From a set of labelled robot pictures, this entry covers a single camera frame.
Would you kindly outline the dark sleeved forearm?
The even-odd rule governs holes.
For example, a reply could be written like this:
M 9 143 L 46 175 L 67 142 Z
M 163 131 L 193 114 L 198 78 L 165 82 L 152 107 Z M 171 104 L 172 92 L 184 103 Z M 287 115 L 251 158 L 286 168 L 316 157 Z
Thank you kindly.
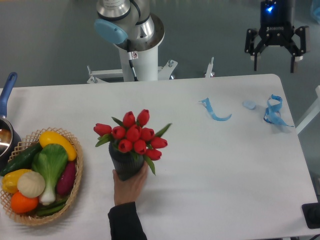
M 107 215 L 112 240 L 147 240 L 134 201 L 112 207 Z

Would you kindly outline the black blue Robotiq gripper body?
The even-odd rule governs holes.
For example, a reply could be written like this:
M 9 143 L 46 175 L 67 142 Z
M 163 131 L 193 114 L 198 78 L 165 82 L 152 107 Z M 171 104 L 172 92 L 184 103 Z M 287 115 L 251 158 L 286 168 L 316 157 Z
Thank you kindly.
M 296 2 L 294 0 L 262 0 L 260 2 L 260 29 L 258 35 L 261 40 L 259 48 L 281 46 L 294 48 L 292 40 L 295 34 L 293 26 Z

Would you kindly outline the person's bare hand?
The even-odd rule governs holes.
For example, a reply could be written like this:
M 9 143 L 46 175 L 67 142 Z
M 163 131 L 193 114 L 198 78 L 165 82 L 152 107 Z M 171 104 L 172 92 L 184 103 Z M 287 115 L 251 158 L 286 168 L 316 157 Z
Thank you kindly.
M 115 206 L 135 202 L 138 199 L 145 185 L 148 169 L 148 164 L 144 162 L 139 172 L 125 181 L 120 180 L 115 169 L 112 170 Z

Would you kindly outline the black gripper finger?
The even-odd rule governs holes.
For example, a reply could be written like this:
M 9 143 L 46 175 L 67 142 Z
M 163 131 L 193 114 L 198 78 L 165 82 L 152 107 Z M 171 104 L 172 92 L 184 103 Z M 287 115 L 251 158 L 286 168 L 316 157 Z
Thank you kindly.
M 257 37 L 260 37 L 260 42 L 255 46 L 255 40 Z M 249 28 L 246 31 L 246 39 L 244 52 L 250 54 L 250 58 L 254 61 L 253 69 L 254 71 L 258 70 L 258 62 L 261 57 L 261 53 L 267 47 L 266 43 L 268 41 L 268 34 L 260 34 L 257 29 Z
M 294 36 L 298 37 L 299 46 L 297 46 L 295 41 L 292 39 Z M 303 55 L 305 53 L 311 50 L 310 27 L 308 25 L 304 25 L 298 28 L 293 28 L 284 46 L 291 54 L 290 72 L 295 73 L 298 62 L 303 59 Z

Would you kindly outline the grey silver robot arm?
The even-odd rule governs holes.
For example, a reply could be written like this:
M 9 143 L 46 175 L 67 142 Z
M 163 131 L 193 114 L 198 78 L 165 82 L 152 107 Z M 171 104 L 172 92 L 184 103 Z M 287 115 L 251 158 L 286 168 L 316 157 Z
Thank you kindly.
M 260 1 L 260 28 L 248 29 L 244 51 L 254 64 L 269 46 L 285 47 L 291 55 L 290 71 L 310 51 L 308 26 L 294 27 L 294 0 Z M 95 31 L 106 41 L 136 53 L 156 48 L 163 40 L 162 21 L 150 12 L 148 0 L 99 0 Z

